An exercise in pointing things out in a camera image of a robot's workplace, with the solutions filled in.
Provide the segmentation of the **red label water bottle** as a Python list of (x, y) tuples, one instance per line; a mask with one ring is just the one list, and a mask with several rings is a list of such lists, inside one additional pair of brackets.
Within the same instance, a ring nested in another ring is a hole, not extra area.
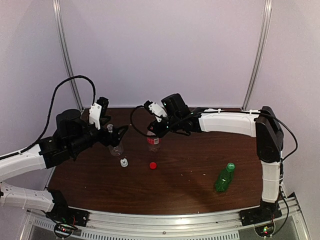
[(154, 153), (158, 152), (161, 148), (161, 139), (155, 137), (155, 134), (149, 130), (147, 131), (146, 135), (148, 150)]

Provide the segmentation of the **clear plastic bottle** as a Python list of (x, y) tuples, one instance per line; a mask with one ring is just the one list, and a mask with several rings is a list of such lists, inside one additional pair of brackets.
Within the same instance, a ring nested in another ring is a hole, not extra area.
[[(108, 132), (112, 134), (114, 131), (114, 125), (108, 124), (107, 129), (108, 129)], [(119, 157), (124, 152), (122, 141), (120, 141), (117, 146), (113, 147), (112, 145), (109, 145), (108, 148), (109, 148), (110, 154), (115, 157)]]

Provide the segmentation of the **red bottle cap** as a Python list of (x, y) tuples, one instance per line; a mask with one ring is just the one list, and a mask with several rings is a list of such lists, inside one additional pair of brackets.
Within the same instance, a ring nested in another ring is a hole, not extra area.
[(149, 168), (151, 169), (151, 170), (155, 170), (156, 168), (157, 168), (157, 163), (156, 162), (151, 162), (150, 164), (149, 164)]

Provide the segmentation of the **white flip bottle cap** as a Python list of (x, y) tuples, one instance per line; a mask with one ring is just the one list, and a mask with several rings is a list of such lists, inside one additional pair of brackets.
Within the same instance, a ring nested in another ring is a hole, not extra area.
[(129, 165), (129, 162), (126, 158), (122, 158), (120, 160), (120, 165), (123, 167), (123, 168), (126, 168), (128, 165)]

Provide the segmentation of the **green plastic bottle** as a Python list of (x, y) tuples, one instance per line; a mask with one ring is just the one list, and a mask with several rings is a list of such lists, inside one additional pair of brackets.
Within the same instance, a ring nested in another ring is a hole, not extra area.
[(234, 179), (235, 169), (224, 168), (218, 175), (214, 188), (218, 193), (226, 192)]

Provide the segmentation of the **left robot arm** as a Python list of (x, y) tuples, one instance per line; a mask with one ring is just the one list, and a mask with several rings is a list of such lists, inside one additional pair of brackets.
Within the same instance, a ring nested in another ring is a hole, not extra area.
[(26, 147), (0, 158), (0, 204), (1, 206), (35, 209), (53, 213), (61, 222), (72, 218), (72, 211), (63, 194), (58, 190), (33, 190), (7, 184), (9, 178), (35, 170), (50, 169), (63, 162), (75, 160), (80, 153), (96, 143), (116, 147), (128, 130), (127, 125), (113, 127), (103, 125), (110, 116), (87, 123), (81, 112), (68, 109), (56, 116), (57, 129), (53, 136), (40, 139)]

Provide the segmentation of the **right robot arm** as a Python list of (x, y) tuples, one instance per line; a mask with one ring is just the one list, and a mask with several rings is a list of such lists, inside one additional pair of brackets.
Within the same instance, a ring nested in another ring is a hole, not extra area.
[(256, 153), (262, 165), (261, 203), (256, 210), (259, 220), (268, 220), (275, 212), (283, 178), (282, 151), (284, 132), (273, 110), (235, 111), (214, 108), (190, 110), (179, 93), (161, 100), (161, 104), (146, 101), (143, 107), (155, 117), (147, 129), (158, 138), (167, 133), (189, 136), (191, 133), (221, 132), (256, 139)]

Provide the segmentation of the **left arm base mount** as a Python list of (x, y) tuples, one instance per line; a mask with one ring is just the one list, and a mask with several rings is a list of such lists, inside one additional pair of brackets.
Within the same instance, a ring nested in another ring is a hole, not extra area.
[(88, 211), (69, 207), (67, 200), (59, 190), (49, 190), (48, 192), (53, 198), (53, 207), (51, 211), (46, 212), (50, 219), (73, 226), (87, 226)]

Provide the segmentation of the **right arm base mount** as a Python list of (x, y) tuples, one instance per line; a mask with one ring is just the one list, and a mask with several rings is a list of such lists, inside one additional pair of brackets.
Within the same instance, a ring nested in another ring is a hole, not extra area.
[(261, 200), (259, 206), (239, 212), (242, 226), (270, 222), (282, 215), (278, 201), (270, 203)]

